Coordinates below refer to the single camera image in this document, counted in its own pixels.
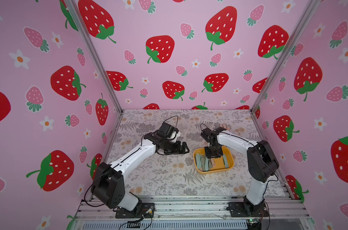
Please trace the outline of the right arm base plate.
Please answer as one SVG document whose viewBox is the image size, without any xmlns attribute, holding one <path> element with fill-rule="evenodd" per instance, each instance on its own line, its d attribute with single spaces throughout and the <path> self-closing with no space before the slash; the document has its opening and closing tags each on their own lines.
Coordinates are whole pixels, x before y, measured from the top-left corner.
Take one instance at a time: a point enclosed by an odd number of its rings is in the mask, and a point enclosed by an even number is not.
<svg viewBox="0 0 348 230">
<path fill-rule="evenodd" d="M 269 211 L 264 201 L 256 206 L 248 202 L 229 202 L 226 210 L 234 218 L 269 217 Z"/>
</svg>

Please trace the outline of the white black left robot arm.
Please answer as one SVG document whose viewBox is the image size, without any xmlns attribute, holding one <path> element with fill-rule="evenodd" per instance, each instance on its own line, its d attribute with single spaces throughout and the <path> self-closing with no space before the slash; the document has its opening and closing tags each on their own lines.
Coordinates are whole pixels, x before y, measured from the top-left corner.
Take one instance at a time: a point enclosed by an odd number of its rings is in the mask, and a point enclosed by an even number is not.
<svg viewBox="0 0 348 230">
<path fill-rule="evenodd" d="M 186 142 L 176 138 L 180 132 L 167 137 L 162 132 L 144 135 L 141 143 L 123 157 L 111 163 L 101 163 L 96 168 L 91 193 L 109 209 L 120 207 L 133 211 L 140 201 L 135 195 L 125 191 L 125 180 L 130 173 L 148 157 L 162 150 L 164 156 L 187 154 L 190 152 Z"/>
</svg>

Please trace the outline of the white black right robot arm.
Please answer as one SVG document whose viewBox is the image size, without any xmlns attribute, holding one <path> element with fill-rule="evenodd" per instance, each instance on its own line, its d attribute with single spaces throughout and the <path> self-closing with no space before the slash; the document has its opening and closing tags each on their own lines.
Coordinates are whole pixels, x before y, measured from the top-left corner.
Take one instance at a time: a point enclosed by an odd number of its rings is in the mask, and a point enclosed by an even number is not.
<svg viewBox="0 0 348 230">
<path fill-rule="evenodd" d="M 252 206 L 261 204 L 268 183 L 279 181 L 276 175 L 279 163 L 270 144 L 265 140 L 257 142 L 239 137 L 222 127 L 214 130 L 207 127 L 201 131 L 201 137 L 208 143 L 205 155 L 210 159 L 223 156 L 223 146 L 247 156 L 248 171 L 252 179 L 244 203 Z"/>
</svg>

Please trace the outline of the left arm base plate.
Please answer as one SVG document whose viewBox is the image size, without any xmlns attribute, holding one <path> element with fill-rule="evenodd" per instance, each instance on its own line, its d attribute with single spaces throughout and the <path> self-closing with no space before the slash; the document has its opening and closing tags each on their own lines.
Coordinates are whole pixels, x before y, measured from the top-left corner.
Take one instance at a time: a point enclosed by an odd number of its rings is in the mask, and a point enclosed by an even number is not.
<svg viewBox="0 0 348 230">
<path fill-rule="evenodd" d="M 155 204 L 154 203 L 142 203 L 139 202 L 138 205 L 132 210 L 129 211 L 124 208 L 119 208 L 116 212 L 116 219 L 123 218 L 152 218 L 155 212 Z"/>
</svg>

